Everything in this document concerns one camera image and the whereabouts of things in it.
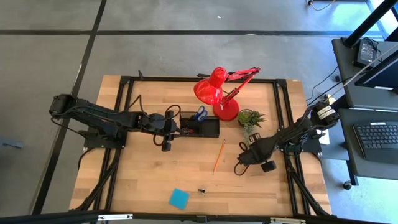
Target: gray floor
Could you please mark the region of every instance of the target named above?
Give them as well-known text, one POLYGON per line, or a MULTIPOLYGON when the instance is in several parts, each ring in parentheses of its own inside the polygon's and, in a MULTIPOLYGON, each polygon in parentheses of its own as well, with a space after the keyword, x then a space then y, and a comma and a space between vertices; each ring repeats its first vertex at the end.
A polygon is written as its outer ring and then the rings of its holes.
MULTIPOLYGON (((0 0, 0 29, 91 29, 99 5, 99 0, 0 0)), ((305 1, 296 0, 114 0, 108 1, 100 29, 343 31, 354 30, 369 13, 367 5, 359 2, 338 2, 315 12, 305 1)), ((53 95, 70 92, 87 40, 87 36, 0 36, 0 136, 25 143, 22 150, 0 150, 2 217, 29 212, 57 130, 47 110, 53 95)), ((331 40, 298 36, 97 36, 79 97, 95 101, 103 75, 137 75, 140 69, 144 76, 194 76, 220 65, 228 70, 259 66, 263 69, 261 78, 301 79, 310 96, 312 86, 336 67, 331 40)), ((332 84, 328 80, 315 93, 332 84)), ((71 126, 84 128, 77 123, 71 126)), ((68 209, 82 144, 79 136, 67 134, 44 212, 68 209)), ((394 211, 398 182, 359 179, 360 186, 345 191, 340 186, 348 180, 344 161, 323 161, 323 171, 335 215, 398 222, 394 211)))

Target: lamp base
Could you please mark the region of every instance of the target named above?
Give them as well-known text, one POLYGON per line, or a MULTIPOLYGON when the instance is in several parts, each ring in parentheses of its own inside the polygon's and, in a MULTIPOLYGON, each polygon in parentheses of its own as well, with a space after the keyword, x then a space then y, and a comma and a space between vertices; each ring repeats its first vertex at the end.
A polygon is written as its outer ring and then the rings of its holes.
POLYGON ((214 105, 213 113, 222 121, 232 121, 239 113, 239 104, 235 99, 230 99, 223 105, 214 105))

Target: potted plant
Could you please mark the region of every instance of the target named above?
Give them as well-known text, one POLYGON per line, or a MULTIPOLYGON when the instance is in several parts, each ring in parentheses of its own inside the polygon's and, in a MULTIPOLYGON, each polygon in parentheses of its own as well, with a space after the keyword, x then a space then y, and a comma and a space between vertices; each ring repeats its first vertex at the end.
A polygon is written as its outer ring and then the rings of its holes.
POLYGON ((264 116, 264 114, 250 109, 243 109, 239 112, 238 123, 243 127, 243 137, 246 144, 249 144, 249 136, 254 131, 254 126, 261 128, 259 123, 265 121, 262 116, 264 116))

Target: computer monitor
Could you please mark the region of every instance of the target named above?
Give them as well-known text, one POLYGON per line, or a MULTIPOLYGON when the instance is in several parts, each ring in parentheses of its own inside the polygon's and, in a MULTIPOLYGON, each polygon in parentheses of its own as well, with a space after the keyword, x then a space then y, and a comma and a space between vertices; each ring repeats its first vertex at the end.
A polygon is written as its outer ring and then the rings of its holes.
POLYGON ((398 90, 398 50, 363 75, 355 82, 355 85, 382 90, 398 90))

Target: lamp shade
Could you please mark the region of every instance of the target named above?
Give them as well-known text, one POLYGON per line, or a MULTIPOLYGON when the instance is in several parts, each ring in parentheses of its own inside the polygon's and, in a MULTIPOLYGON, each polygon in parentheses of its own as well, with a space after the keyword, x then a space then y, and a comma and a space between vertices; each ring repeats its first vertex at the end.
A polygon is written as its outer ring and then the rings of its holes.
POLYGON ((193 87, 193 92, 200 101, 208 105, 218 105, 223 98, 223 89, 221 86, 227 77, 228 73, 225 68, 217 67, 210 75, 210 78, 200 80, 193 87))

